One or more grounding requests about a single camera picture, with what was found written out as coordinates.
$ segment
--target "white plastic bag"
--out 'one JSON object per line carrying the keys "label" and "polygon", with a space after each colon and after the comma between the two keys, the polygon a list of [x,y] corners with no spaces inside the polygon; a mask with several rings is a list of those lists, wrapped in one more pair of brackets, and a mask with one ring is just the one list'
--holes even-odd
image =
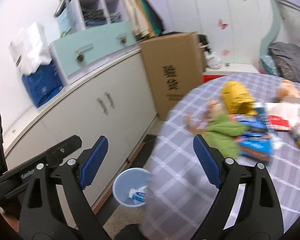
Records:
{"label": "white plastic bag", "polygon": [[217,54],[217,52],[212,51],[211,54],[209,54],[207,51],[204,53],[207,65],[211,69],[219,69],[223,66],[222,60],[220,56]]}
{"label": "white plastic bag", "polygon": [[44,28],[37,22],[26,29],[21,28],[9,50],[16,67],[27,76],[35,73],[40,65],[49,65],[52,60]]}

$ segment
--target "round table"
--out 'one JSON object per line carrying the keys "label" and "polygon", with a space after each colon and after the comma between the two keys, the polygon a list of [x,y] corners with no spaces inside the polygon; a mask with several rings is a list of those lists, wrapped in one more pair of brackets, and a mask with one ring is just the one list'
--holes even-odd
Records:
{"label": "round table", "polygon": [[[190,91],[169,113],[152,153],[152,174],[147,190],[147,212],[140,226],[149,240],[189,240],[209,211],[218,190],[209,183],[194,150],[194,136],[186,129],[185,114],[195,122],[206,111],[211,99],[221,97],[221,89],[231,80],[242,82],[256,101],[273,102],[282,78],[271,75],[240,73],[207,82]],[[295,83],[300,91],[300,84]],[[291,136],[279,133],[283,146],[274,151],[267,166],[276,188],[284,221],[284,231],[300,215],[300,150]],[[255,161],[240,157],[237,162],[254,166]],[[226,228],[234,225],[243,198],[244,185],[238,194]]]}

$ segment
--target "yellow package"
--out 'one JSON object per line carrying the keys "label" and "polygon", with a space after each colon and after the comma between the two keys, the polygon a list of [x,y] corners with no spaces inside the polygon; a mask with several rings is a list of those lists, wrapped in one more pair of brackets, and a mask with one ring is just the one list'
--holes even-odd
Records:
{"label": "yellow package", "polygon": [[222,98],[230,114],[256,115],[255,102],[248,89],[238,81],[229,81],[223,87]]}

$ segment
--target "blue rubber pad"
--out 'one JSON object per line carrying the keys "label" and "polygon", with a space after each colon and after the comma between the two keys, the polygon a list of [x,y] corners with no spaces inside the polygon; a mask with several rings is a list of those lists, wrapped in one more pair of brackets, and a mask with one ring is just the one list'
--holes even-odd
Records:
{"label": "blue rubber pad", "polygon": [[208,177],[209,182],[220,189],[222,184],[220,178],[220,168],[199,136],[194,137],[193,149]]}
{"label": "blue rubber pad", "polygon": [[80,186],[90,186],[108,152],[108,139],[103,137],[81,169]]}

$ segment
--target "silver screw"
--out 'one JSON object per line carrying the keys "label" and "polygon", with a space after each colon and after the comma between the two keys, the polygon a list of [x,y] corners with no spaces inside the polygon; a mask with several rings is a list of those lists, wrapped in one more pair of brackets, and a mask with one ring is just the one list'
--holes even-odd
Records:
{"label": "silver screw", "polygon": [[265,168],[265,166],[262,164],[262,163],[258,163],[257,164],[257,167],[260,169],[260,170],[263,170]]}
{"label": "silver screw", "polygon": [[68,165],[72,166],[75,165],[75,159],[70,159],[67,161]]}
{"label": "silver screw", "polygon": [[226,163],[228,163],[229,165],[234,164],[234,160],[231,158],[226,158]]}
{"label": "silver screw", "polygon": [[44,167],[43,163],[39,163],[39,164],[37,165],[37,169],[38,169],[38,170],[42,170],[43,167]]}

